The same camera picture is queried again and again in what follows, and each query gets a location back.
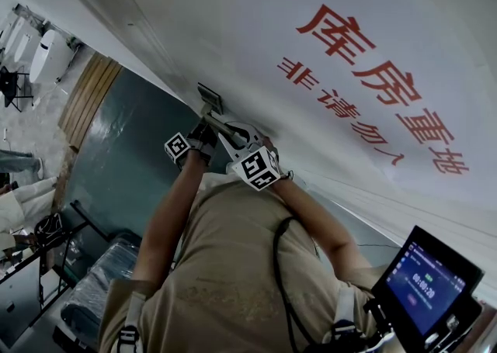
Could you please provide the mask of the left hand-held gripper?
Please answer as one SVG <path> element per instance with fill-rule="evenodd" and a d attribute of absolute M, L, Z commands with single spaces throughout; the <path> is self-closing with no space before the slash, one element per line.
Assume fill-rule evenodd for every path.
<path fill-rule="evenodd" d="M 202 118 L 186 137 L 178 132 L 165 143 L 164 148 L 173 163 L 182 168 L 190 151 L 197 151 L 200 158 L 209 166 L 216 146 L 217 132 Z"/>

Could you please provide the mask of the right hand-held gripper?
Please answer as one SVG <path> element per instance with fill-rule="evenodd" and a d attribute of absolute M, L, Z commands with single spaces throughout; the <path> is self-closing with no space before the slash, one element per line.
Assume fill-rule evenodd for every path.
<path fill-rule="evenodd" d="M 229 133 L 219 133 L 218 138 L 233 161 L 236 175 L 256 191 L 262 191 L 280 179 L 276 155 L 263 147 L 263 134 L 253 125 L 239 121 L 224 124 Z M 242 159 L 243 150 L 260 147 Z"/>

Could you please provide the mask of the silver door lock with handle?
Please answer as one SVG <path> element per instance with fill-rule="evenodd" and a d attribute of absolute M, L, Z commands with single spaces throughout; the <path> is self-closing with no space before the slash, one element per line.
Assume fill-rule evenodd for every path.
<path fill-rule="evenodd" d="M 221 132 L 224 136 L 233 137 L 235 132 L 228 127 L 226 123 L 221 122 L 214 116 L 224 115 L 222 98 L 216 92 L 200 82 L 197 83 L 197 90 L 204 102 L 203 108 L 201 109 L 202 118 L 207 122 L 207 124 L 218 132 Z"/>

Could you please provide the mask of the white door with red lettering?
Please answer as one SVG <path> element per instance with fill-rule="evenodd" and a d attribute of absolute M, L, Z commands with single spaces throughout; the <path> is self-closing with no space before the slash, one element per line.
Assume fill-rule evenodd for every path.
<path fill-rule="evenodd" d="M 497 0 L 134 0 L 167 53 L 311 192 L 398 243 L 414 226 L 497 303 Z"/>

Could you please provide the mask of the person's right forearm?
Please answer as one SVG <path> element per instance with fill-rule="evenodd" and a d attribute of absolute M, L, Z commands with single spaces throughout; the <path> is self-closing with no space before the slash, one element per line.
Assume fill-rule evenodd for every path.
<path fill-rule="evenodd" d="M 333 215 L 289 178 L 275 182 L 273 191 L 325 252 L 337 279 L 360 288 L 373 287 L 377 275 L 353 236 Z"/>

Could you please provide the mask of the person's left forearm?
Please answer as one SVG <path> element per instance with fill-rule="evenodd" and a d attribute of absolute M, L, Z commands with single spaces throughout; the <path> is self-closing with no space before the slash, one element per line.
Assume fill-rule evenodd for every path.
<path fill-rule="evenodd" d="M 132 279 L 159 289 L 165 281 L 202 181 L 206 163 L 189 151 L 186 163 L 147 225 Z"/>

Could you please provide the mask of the wooden slat threshold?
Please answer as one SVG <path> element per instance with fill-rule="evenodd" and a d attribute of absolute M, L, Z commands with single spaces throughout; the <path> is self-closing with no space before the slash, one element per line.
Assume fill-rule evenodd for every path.
<path fill-rule="evenodd" d="M 76 153 L 89 131 L 122 65 L 95 52 L 73 88 L 58 122 L 68 146 Z"/>

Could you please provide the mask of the person's beige clothing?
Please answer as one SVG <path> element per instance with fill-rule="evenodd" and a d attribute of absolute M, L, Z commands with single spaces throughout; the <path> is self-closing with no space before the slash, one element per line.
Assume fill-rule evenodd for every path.
<path fill-rule="evenodd" d="M 99 353 L 113 353 L 134 292 L 145 297 L 137 329 L 144 353 L 291 353 L 305 348 L 290 336 L 273 262 L 283 289 L 313 341 L 332 327 L 339 290 L 354 293 L 354 320 L 366 335 L 376 324 L 363 311 L 378 268 L 338 279 L 320 261 L 306 230 L 292 221 L 278 244 L 275 231 L 289 217 L 271 192 L 232 182 L 202 192 L 187 223 L 179 262 L 161 287 L 118 279 L 110 284 Z"/>

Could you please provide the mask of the white paper sign red characters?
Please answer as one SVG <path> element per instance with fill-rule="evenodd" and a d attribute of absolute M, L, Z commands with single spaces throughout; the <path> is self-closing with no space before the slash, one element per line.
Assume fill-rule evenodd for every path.
<path fill-rule="evenodd" d="M 497 206 L 497 135 L 462 46 L 423 0 L 238 0 L 270 86 L 396 185 Z"/>

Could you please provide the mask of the black metal stand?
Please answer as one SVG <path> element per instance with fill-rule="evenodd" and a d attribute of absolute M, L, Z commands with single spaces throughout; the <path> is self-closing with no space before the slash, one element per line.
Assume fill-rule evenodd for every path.
<path fill-rule="evenodd" d="M 64 229 L 63 234 L 57 239 L 50 242 L 45 247 L 38 247 L 33 254 L 22 260 L 20 263 L 13 267 L 13 270 L 10 272 L 6 272 L 6 274 L 0 278 L 0 283 L 6 281 L 12 275 L 16 274 L 21 269 L 25 268 L 31 262 L 38 260 L 40 262 L 39 268 L 39 303 L 40 303 L 40 312 L 39 314 L 31 321 L 30 325 L 27 327 L 32 327 L 50 308 L 51 306 L 57 302 L 69 289 L 74 288 L 75 283 L 69 278 L 66 274 L 65 267 L 67 264 L 67 255 L 69 251 L 69 247 L 71 246 L 71 242 L 76 238 L 76 236 L 84 230 L 86 227 L 91 227 L 92 230 L 100 236 L 104 241 L 110 241 L 110 237 L 108 234 L 103 233 L 92 220 L 88 217 L 88 214 L 82 207 L 81 203 L 78 200 L 75 200 L 70 203 L 70 207 L 72 208 L 72 212 L 76 213 L 81 219 L 82 222 L 77 226 L 71 229 Z M 55 274 L 58 276 L 58 281 L 55 289 L 55 296 L 51 299 L 45 299 L 44 289 L 42 284 L 42 271 L 47 267 L 47 254 L 53 248 L 64 247 L 63 259 L 61 261 L 61 266 L 56 269 Z"/>

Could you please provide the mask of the black bag with white lines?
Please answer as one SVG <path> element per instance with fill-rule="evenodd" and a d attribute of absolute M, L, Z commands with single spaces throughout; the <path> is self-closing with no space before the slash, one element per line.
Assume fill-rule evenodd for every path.
<path fill-rule="evenodd" d="M 47 246 L 50 242 L 60 237 L 63 232 L 60 213 L 53 213 L 45 216 L 34 227 L 34 235 L 39 247 Z"/>

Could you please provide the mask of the plastic-wrapped dark suitcase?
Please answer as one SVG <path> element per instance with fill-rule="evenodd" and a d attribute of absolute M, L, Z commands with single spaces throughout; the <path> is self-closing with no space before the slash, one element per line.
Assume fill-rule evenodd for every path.
<path fill-rule="evenodd" d="M 87 344 L 95 344 L 110 283 L 129 279 L 135 266 L 141 238 L 133 233 L 117 234 L 110 246 L 71 291 L 61 309 L 61 319 Z"/>

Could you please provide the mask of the black folding chair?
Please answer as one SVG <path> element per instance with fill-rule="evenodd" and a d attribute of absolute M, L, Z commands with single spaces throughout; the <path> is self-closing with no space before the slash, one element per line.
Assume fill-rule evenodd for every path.
<path fill-rule="evenodd" d="M 29 99 L 34 104 L 33 88 L 29 83 L 29 73 L 9 71 L 0 67 L 0 93 L 3 94 L 5 108 L 13 106 L 18 112 L 20 99 Z"/>

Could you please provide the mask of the black chest-mounted monitor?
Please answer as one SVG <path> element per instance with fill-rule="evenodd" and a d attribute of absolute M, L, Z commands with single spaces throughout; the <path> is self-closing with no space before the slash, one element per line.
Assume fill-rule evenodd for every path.
<path fill-rule="evenodd" d="M 405 353 L 452 353 L 482 312 L 473 292 L 484 274 L 414 227 L 364 309 L 373 314 L 378 333 L 394 334 Z"/>

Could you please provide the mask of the large grey display panel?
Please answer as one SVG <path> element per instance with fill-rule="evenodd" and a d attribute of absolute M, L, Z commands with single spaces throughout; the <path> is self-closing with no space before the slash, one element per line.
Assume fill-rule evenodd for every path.
<path fill-rule="evenodd" d="M 38 260 L 0 283 L 0 340 L 12 347 L 40 312 Z"/>

